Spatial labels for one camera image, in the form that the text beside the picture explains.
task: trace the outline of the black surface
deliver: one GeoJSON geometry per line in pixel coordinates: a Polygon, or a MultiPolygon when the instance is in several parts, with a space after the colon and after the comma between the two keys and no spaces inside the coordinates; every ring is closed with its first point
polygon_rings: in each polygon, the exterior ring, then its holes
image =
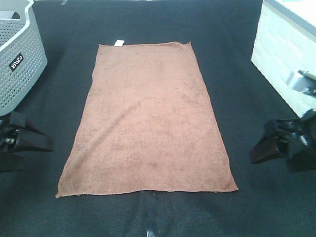
{"type": "Polygon", "coordinates": [[[316,172],[248,153],[269,119],[296,118],[250,58],[260,0],[37,1],[48,65],[17,111],[55,140],[0,174],[0,235],[297,237],[316,233],[316,172]],[[239,191],[135,192],[56,199],[91,85],[98,44],[192,42],[239,191]]]}

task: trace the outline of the black label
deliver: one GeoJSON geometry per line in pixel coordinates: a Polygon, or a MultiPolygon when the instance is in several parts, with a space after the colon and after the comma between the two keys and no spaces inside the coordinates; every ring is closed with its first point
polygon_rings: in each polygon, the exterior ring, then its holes
{"type": "Polygon", "coordinates": [[[21,64],[23,61],[22,53],[19,53],[18,56],[15,57],[15,59],[9,64],[9,67],[12,72],[21,64]]]}

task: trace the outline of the towel tag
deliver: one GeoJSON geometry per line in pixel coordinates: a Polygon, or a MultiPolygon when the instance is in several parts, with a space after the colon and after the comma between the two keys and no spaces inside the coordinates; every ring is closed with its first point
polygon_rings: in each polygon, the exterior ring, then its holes
{"type": "Polygon", "coordinates": [[[124,40],[117,40],[116,42],[115,42],[115,44],[114,44],[114,47],[122,47],[123,46],[123,44],[124,44],[124,40]]]}

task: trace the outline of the gray basket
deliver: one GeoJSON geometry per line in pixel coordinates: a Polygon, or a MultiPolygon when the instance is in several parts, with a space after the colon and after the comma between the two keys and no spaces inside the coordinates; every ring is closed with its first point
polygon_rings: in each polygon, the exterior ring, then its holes
{"type": "Polygon", "coordinates": [[[20,15],[20,19],[0,16],[0,116],[15,109],[47,65],[33,3],[33,0],[0,0],[0,11],[20,15]]]}

